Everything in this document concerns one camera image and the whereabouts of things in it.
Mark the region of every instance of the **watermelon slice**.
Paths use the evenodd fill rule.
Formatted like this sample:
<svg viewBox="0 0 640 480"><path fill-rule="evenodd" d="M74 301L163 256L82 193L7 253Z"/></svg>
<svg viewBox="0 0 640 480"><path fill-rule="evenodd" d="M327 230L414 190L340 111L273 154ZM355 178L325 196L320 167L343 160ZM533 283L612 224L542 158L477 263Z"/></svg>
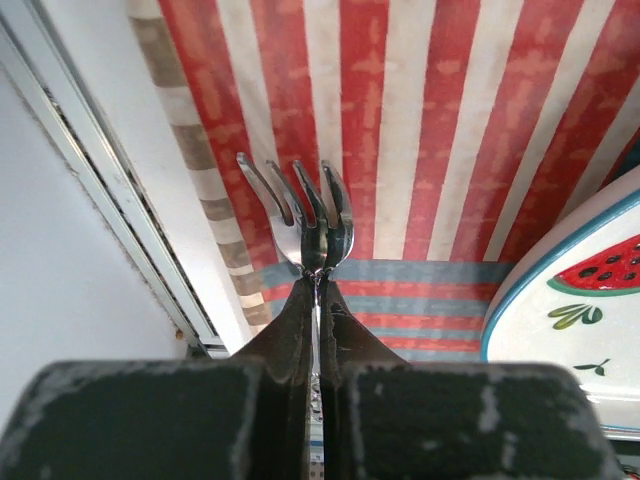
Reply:
<svg viewBox="0 0 640 480"><path fill-rule="evenodd" d="M583 297L640 292L640 235L567 268L547 284L560 292Z"/></svg>

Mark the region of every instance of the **plate rim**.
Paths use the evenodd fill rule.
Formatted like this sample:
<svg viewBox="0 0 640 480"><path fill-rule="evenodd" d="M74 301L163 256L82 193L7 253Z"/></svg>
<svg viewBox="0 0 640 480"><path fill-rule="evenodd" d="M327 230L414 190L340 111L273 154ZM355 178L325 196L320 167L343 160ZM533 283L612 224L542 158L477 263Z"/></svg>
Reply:
<svg viewBox="0 0 640 480"><path fill-rule="evenodd" d="M498 301L495 308L491 312L488 318L485 319L482 328L482 336L480 339L480 360L483 362L489 362L488 350L489 341L491 340L491 334L495 329L500 317L504 314L505 310L511 305L517 295L519 295L525 287L527 287L533 279L538 276L545 268L551 265L560 256L567 253L573 247L575 247L582 240L587 238L591 233L601 229L614 219L625 214L634 207L640 205L640 189L635 189L630 194L626 195L622 199L614 202L584 225L576 229L573 233L569 234L566 238L561 240L558 244L552 247L547 253L542 255L536 260L529 269L518 278L511 288L505 292L503 297ZM615 426L615 425L602 425L604 428L627 430L632 432L640 432L640 428Z"/></svg>

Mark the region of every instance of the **plate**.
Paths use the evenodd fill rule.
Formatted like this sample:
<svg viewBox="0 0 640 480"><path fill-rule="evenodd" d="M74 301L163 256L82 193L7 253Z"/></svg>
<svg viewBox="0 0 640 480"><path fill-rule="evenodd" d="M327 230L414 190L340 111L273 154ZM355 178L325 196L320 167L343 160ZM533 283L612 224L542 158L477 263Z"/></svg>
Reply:
<svg viewBox="0 0 640 480"><path fill-rule="evenodd" d="M608 435L627 439L640 439L639 185L628 173L536 244L491 303L481 350L563 366Z"/></svg>

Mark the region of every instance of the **green leaf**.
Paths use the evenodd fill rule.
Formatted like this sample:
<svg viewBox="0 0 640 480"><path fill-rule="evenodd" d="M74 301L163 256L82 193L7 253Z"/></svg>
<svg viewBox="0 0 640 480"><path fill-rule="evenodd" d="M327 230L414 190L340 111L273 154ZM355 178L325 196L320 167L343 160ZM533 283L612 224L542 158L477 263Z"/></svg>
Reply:
<svg viewBox="0 0 640 480"><path fill-rule="evenodd" d="M555 330L564 330L565 328L569 328L571 325L576 323L587 310L589 310L589 307L584 307L578 311L574 310L571 313L567 313L563 318L553 324L553 328Z"/></svg>
<svg viewBox="0 0 640 480"><path fill-rule="evenodd" d="M551 310L547 316L551 318L564 317L569 313L573 313L576 310L580 310L584 305L581 303L576 303L574 305L567 305L565 307L556 308L555 310Z"/></svg>
<svg viewBox="0 0 640 480"><path fill-rule="evenodd" d="M593 307L593 310L591 312L586 312L584 315L582 315L582 323L584 323L585 325L591 325L602 320L602 317L602 310L600 310L598 307Z"/></svg>

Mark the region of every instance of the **silver fork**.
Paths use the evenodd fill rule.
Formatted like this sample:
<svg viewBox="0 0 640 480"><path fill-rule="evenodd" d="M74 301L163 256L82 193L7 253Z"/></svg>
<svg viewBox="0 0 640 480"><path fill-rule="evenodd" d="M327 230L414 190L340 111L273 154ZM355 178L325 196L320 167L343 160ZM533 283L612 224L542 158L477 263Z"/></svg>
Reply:
<svg viewBox="0 0 640 480"><path fill-rule="evenodd" d="M278 250L313 283L312 413L316 420L321 420L319 286L322 279L347 258L353 249L355 234L349 194L336 169L329 162L323 161L322 171L335 207L335 215L330 215L304 166L296 160L293 167L314 214L314 218L309 219L300 198L275 162L268 160L267 167L272 173L272 179L278 187L280 196L271 188L269 182L247 155L238 153L237 161L265 208L271 225L271 234Z"/></svg>

